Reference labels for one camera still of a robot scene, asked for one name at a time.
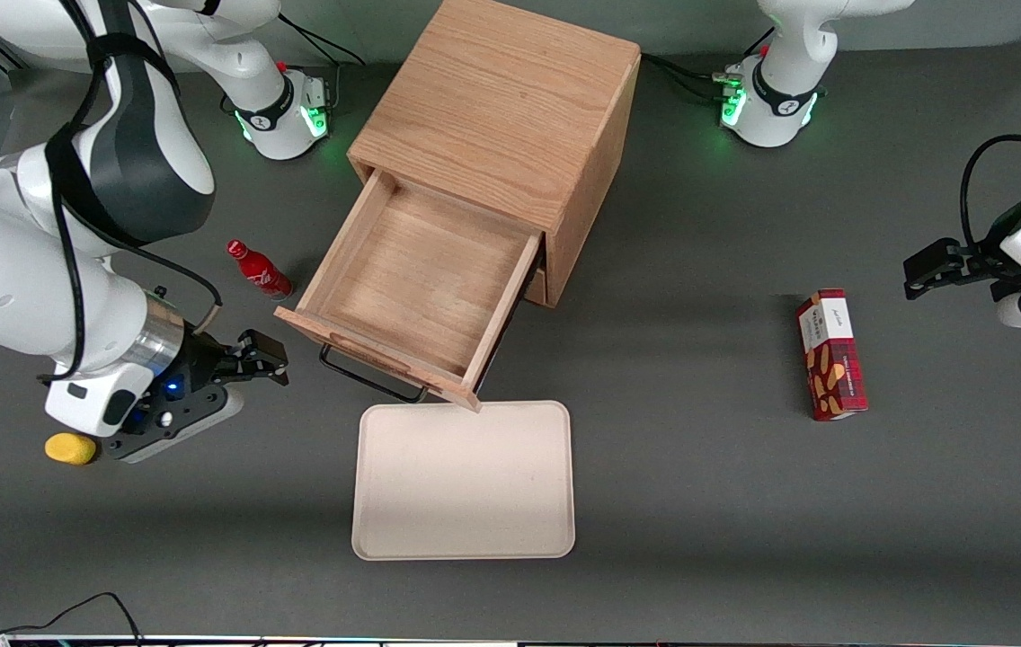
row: wooden drawer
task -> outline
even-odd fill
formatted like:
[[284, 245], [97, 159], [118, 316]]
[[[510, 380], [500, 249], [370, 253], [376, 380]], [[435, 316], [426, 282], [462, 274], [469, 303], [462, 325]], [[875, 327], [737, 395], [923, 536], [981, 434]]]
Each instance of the wooden drawer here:
[[542, 232], [375, 170], [294, 311], [343, 355], [478, 410]]

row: wood grain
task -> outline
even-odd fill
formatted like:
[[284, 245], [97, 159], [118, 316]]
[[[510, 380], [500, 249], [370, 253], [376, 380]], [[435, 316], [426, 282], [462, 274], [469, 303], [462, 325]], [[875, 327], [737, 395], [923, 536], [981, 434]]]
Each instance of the wood grain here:
[[546, 303], [551, 307], [557, 305], [563, 296], [589, 229], [614, 182], [614, 173], [619, 170], [637, 78], [638, 58], [635, 58], [626, 82], [619, 87], [612, 100], [601, 132], [594, 139], [596, 143], [583, 165], [579, 184], [567, 201], [564, 209], [566, 217], [560, 232], [546, 238]]
[[489, 0], [444, 0], [351, 145], [356, 170], [560, 232], [638, 46]]
[[[285, 307], [277, 307], [275, 316], [286, 320], [306, 339], [317, 344], [334, 345], [343, 355], [362, 361], [363, 364], [371, 365], [379, 371], [390, 374], [417, 387], [427, 386], [435, 395], [467, 409], [481, 409], [482, 404], [478, 401], [477, 395], [473, 390], [465, 388], [457, 378], [445, 377], [438, 369], [421, 363], [415, 357], [403, 357], [401, 353], [380, 347], [379, 344], [355, 335], [354, 332], [345, 331], [313, 316], [298, 314]], [[399, 359], [393, 359], [392, 355], [398, 356]]]
[[314, 271], [306, 291], [298, 299], [298, 310], [309, 312], [322, 310], [330, 291], [337, 286], [343, 271], [346, 271], [354, 250], [362, 245], [363, 238], [371, 232], [379, 213], [391, 199], [394, 188], [394, 179], [385, 172], [376, 172], [368, 177], [362, 192], [358, 193], [358, 200], [355, 200], [354, 206], [350, 208], [350, 213], [342, 222], [339, 233], [335, 235], [334, 242], [327, 248], [327, 255], [323, 257], [323, 262]]
[[461, 378], [529, 238], [506, 218], [399, 184], [321, 314]]
[[477, 409], [477, 379], [541, 244], [526, 225], [376, 170], [296, 310], [276, 315]]

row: black cable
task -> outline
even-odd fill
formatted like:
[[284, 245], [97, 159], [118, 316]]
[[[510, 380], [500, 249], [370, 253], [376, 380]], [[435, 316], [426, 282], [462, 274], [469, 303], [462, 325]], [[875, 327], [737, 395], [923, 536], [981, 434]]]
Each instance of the black cable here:
[[[75, 0], [62, 0], [63, 10], [71, 16], [71, 21], [83, 34], [85, 42], [87, 35], [92, 34], [91, 26], [84, 18], [82, 9], [75, 3]], [[100, 74], [92, 72], [91, 81], [87, 85], [87, 94], [84, 94], [83, 101], [79, 103], [75, 114], [63, 125], [62, 131], [66, 132], [67, 139], [74, 137], [83, 128], [83, 121], [95, 105], [95, 98], [99, 95]], [[55, 216], [55, 227], [58, 230], [59, 245], [63, 247], [63, 264], [66, 265], [67, 282], [71, 285], [71, 311], [75, 319], [75, 348], [71, 349], [71, 364], [67, 365], [66, 371], [59, 374], [44, 372], [37, 376], [42, 384], [49, 384], [59, 380], [66, 380], [79, 372], [79, 366], [83, 364], [84, 351], [87, 349], [87, 313], [84, 312], [83, 283], [79, 279], [79, 261], [76, 259], [75, 246], [71, 244], [71, 231], [67, 227], [66, 215], [63, 213], [63, 196], [59, 195], [59, 183], [56, 181], [55, 172], [48, 164], [48, 177], [51, 182], [51, 210]]]
[[[82, 34], [84, 38], [84, 42], [90, 42], [92, 38], [94, 38], [94, 30], [92, 29], [91, 23], [88, 23], [87, 16], [84, 15], [82, 9], [80, 9], [79, 7], [79, 4], [76, 3], [76, 0], [59, 0], [59, 1], [61, 1], [63, 8], [67, 11], [67, 15], [71, 16], [71, 21], [76, 23], [76, 27], [79, 29], [80, 34]], [[79, 125], [83, 123], [83, 119], [87, 118], [88, 111], [91, 111], [92, 106], [94, 106], [95, 104], [95, 99], [97, 95], [99, 95], [99, 87], [102, 79], [102, 71], [103, 70], [92, 69], [92, 81], [91, 85], [88, 86], [87, 88], [87, 95], [85, 95], [82, 105], [80, 105], [79, 110], [76, 111], [76, 115], [71, 116], [71, 121], [68, 122], [67, 126], [71, 128], [71, 135], [76, 134], [76, 132], [79, 132]], [[55, 187], [57, 186], [58, 183], [54, 182], [53, 179], [53, 182], [51, 182], [51, 187], [53, 187], [53, 195], [57, 195], [57, 190], [55, 189]], [[56, 210], [56, 225], [58, 226], [59, 229], [59, 239], [61, 239], [61, 242], [63, 243], [63, 260], [67, 260], [67, 257], [70, 257], [70, 260], [68, 260], [67, 273], [71, 276], [71, 297], [74, 297], [72, 299], [74, 303], [77, 304], [76, 353], [75, 357], [71, 358], [71, 365], [70, 367], [67, 368], [67, 371], [58, 374], [58, 376], [39, 377], [40, 381], [45, 381], [45, 382], [64, 380], [70, 378], [71, 376], [75, 376], [75, 372], [77, 371], [77, 369], [79, 369], [79, 365], [82, 364], [84, 341], [87, 338], [87, 325], [85, 325], [85, 318], [83, 313], [83, 286], [82, 284], [79, 283], [79, 269], [76, 267], [75, 273], [74, 275], [71, 273], [71, 265], [74, 265], [75, 263], [75, 249], [74, 247], [71, 247], [71, 237], [70, 237], [70, 232], [68, 232], [67, 230], [66, 220], [62, 216], [61, 200], [55, 202], [55, 210]], [[220, 294], [220, 291], [217, 290], [217, 288], [214, 287], [213, 284], [208, 282], [207, 279], [203, 279], [202, 276], [199, 276], [195, 273], [195, 271], [192, 271], [191, 269], [187, 269], [186, 267], [179, 265], [179, 263], [175, 261], [165, 259], [161, 257], [161, 255], [139, 249], [139, 247], [134, 245], [125, 245], [120, 241], [116, 241], [116, 239], [114, 238], [107, 237], [107, 235], [104, 235], [99, 230], [93, 230], [93, 232], [97, 235], [97, 237], [103, 239], [104, 242], [108, 242], [111, 245], [120, 247], [120, 249], [125, 249], [131, 253], [139, 255], [141, 258], [145, 258], [149, 261], [157, 263], [157, 265], [162, 265], [167, 269], [186, 276], [186, 278], [191, 279], [192, 282], [196, 282], [199, 284], [199, 286], [206, 288], [206, 291], [210, 292], [211, 294], [211, 299], [212, 302], [214, 302], [214, 305], [212, 305], [210, 310], [207, 310], [206, 315], [203, 316], [203, 319], [199, 321], [198, 326], [195, 328], [195, 333], [198, 334], [199, 332], [202, 332], [203, 329], [206, 328], [206, 325], [210, 324], [210, 320], [214, 318], [214, 315], [216, 312], [218, 312], [220, 308], [223, 307], [223, 295]]]
[[139, 631], [139, 626], [138, 624], [136, 624], [136, 618], [132, 617], [132, 611], [128, 610], [128, 606], [124, 604], [124, 600], [119, 599], [118, 595], [113, 594], [110, 591], [104, 591], [103, 593], [96, 593], [95, 595], [92, 595], [91, 598], [84, 599], [83, 602], [77, 603], [77, 605], [67, 606], [66, 609], [63, 609], [62, 611], [59, 611], [59, 613], [56, 613], [54, 618], [51, 618], [43, 624], [38, 624], [38, 626], [37, 624], [25, 624], [25, 626], [1, 629], [0, 636], [3, 636], [5, 634], [14, 634], [14, 632], [18, 631], [38, 631], [47, 629], [51, 626], [54, 626], [54, 624], [58, 623], [59, 619], [63, 618], [63, 615], [66, 615], [67, 613], [70, 613], [71, 611], [79, 609], [79, 607], [87, 605], [87, 603], [93, 602], [99, 598], [111, 598], [113, 599], [113, 601], [115, 601], [116, 605], [119, 606], [119, 610], [124, 611], [124, 617], [128, 619], [128, 626], [132, 628], [132, 638], [136, 639], [136, 647], [140, 647], [142, 644], [142, 639], [144, 639], [144, 635], [142, 635], [142, 632]]
[[358, 54], [355, 54], [354, 52], [351, 52], [350, 49], [344, 48], [342, 45], [339, 45], [338, 42], [328, 41], [327, 38], [323, 38], [322, 36], [320, 36], [320, 34], [314, 34], [313, 32], [310, 32], [309, 29], [305, 29], [305, 28], [299, 27], [298, 24], [294, 23], [294, 21], [292, 21], [291, 18], [284, 16], [283, 13], [280, 13], [280, 20], [283, 20], [284, 23], [289, 24], [290, 27], [294, 28], [294, 30], [296, 30], [296, 32], [298, 32], [299, 34], [309, 34], [310, 36], [313, 36], [314, 38], [318, 38], [318, 40], [326, 42], [327, 45], [331, 46], [331, 48], [338, 49], [342, 53], [345, 53], [345, 54], [349, 55], [350, 57], [353, 57], [355, 61], [358, 61], [358, 64], [367, 65], [367, 61], [364, 61], [362, 59], [362, 57], [359, 56]]
[[999, 135], [991, 137], [986, 142], [982, 142], [981, 147], [976, 148], [974, 153], [970, 155], [970, 160], [966, 161], [966, 168], [962, 171], [962, 189], [959, 192], [959, 217], [962, 220], [963, 238], [966, 239], [966, 246], [970, 247], [970, 253], [973, 255], [974, 260], [978, 261], [979, 265], [990, 275], [993, 275], [994, 279], [999, 279], [1001, 282], [1017, 283], [1019, 279], [1015, 276], [1008, 276], [1003, 270], [986, 262], [986, 258], [983, 257], [981, 250], [978, 249], [978, 245], [974, 242], [974, 234], [970, 226], [970, 180], [974, 173], [974, 165], [978, 163], [978, 159], [981, 159], [981, 156], [990, 147], [1003, 142], [1017, 142], [1021, 144], [1021, 135]]
[[191, 269], [187, 269], [182, 265], [179, 265], [178, 262], [165, 259], [161, 257], [161, 255], [151, 253], [148, 250], [141, 249], [141, 247], [126, 246], [125, 250], [128, 250], [129, 252], [138, 255], [138, 257], [140, 258], [145, 258], [149, 261], [156, 262], [158, 263], [158, 265], [162, 265], [167, 269], [178, 271], [180, 275], [186, 276], [187, 279], [191, 279], [192, 282], [196, 282], [199, 284], [199, 286], [206, 288], [206, 291], [210, 292], [211, 294], [211, 299], [214, 301], [214, 305], [223, 307], [223, 295], [220, 295], [218, 288], [215, 288], [213, 284], [208, 282], [207, 279], [203, 279], [202, 276], [195, 275], [194, 271], [192, 271]]
[[667, 58], [663, 58], [662, 56], [655, 56], [654, 54], [643, 53], [642, 60], [658, 65], [660, 68], [680, 73], [682, 77], [686, 77], [688, 79], [698, 79], [699, 81], [710, 81], [711, 79], [711, 74], [709, 73], [689, 70], [684, 68], [684, 66], [679, 65], [679, 63], [667, 60]]
[[331, 61], [331, 65], [335, 66], [335, 68], [337, 68], [337, 66], [339, 65], [342, 65], [341, 60], [338, 60], [338, 58], [335, 58], [333, 55], [331, 55], [330, 52], [327, 52], [326, 49], [323, 49], [323, 46], [320, 45], [318, 42], [310, 40], [310, 37], [306, 36], [306, 34], [302, 32], [301, 29], [296, 28], [296, 34], [304, 38], [304, 41], [308, 42], [308, 44], [310, 44], [312, 48], [318, 49], [320, 54], [325, 55], [327, 57], [327, 61]]
[[683, 90], [686, 90], [689, 94], [693, 94], [694, 97], [707, 99], [708, 102], [713, 102], [713, 100], [720, 98], [717, 94], [707, 94], [707, 92], [702, 92], [701, 90], [696, 89], [696, 87], [691, 87], [688, 83], [683, 81], [683, 79], [679, 78], [679, 74], [682, 74], [682, 77], [695, 79], [695, 81], [701, 81], [701, 79], [710, 81], [709, 74], [691, 71], [678, 63], [668, 61], [666, 58], [655, 56], [654, 54], [642, 54], [642, 60], [649, 62], [650, 64], [657, 66], [658, 69], [663, 70], [663, 73], [666, 73], [666, 77], [674, 82], [675, 86], [682, 87]]
[[758, 48], [758, 46], [761, 45], [762, 42], [766, 41], [766, 38], [769, 37], [770, 34], [774, 34], [773, 27], [769, 30], [766, 30], [766, 34], [759, 36], [758, 41], [756, 41], [753, 45], [749, 46], [749, 48], [746, 48], [745, 52], [741, 53], [741, 55], [743, 56], [751, 55], [755, 52], [755, 48]]

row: drawer handle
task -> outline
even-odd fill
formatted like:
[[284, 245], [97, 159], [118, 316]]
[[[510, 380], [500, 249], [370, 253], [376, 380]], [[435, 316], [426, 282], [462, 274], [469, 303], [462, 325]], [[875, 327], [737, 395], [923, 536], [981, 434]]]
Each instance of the drawer handle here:
[[419, 393], [412, 396], [404, 396], [403, 394], [396, 392], [396, 390], [392, 390], [390, 388], [384, 387], [383, 385], [380, 385], [378, 382], [372, 380], [371, 378], [364, 378], [362, 376], [359, 376], [358, 372], [353, 372], [350, 369], [343, 368], [342, 365], [333, 364], [331, 363], [330, 359], [327, 359], [327, 355], [330, 355], [330, 352], [331, 352], [331, 344], [323, 344], [323, 349], [319, 351], [319, 360], [322, 361], [323, 365], [326, 365], [327, 368], [331, 369], [331, 371], [338, 372], [343, 377], [351, 378], [351, 380], [358, 382], [359, 385], [367, 385], [372, 389], [378, 390], [378, 392], [380, 393], [387, 394], [388, 396], [393, 397], [395, 400], [398, 400], [399, 402], [406, 402], [407, 404], [417, 404], [418, 402], [422, 402], [424, 398], [427, 397], [426, 386], [424, 386], [424, 388], [419, 389]]

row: coca-cola bottle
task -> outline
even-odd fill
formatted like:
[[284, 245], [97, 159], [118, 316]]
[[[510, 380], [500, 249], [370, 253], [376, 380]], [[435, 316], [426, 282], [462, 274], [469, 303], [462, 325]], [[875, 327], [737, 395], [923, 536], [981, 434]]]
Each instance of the coca-cola bottle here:
[[275, 263], [265, 255], [247, 249], [247, 245], [243, 245], [243, 241], [239, 239], [228, 243], [227, 251], [239, 261], [239, 270], [243, 271], [248, 282], [259, 286], [264, 295], [273, 300], [283, 300], [291, 296], [291, 280], [278, 270]]

